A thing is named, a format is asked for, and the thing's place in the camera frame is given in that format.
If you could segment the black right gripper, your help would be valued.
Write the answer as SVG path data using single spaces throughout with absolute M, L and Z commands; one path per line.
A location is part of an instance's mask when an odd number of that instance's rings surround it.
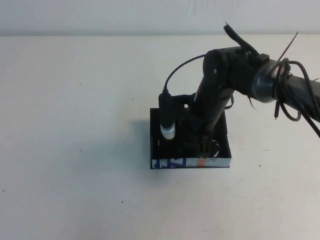
M 211 156 L 211 147 L 222 143 L 222 114 L 205 119 L 186 109 L 183 113 L 183 153 L 196 154 L 198 159 Z

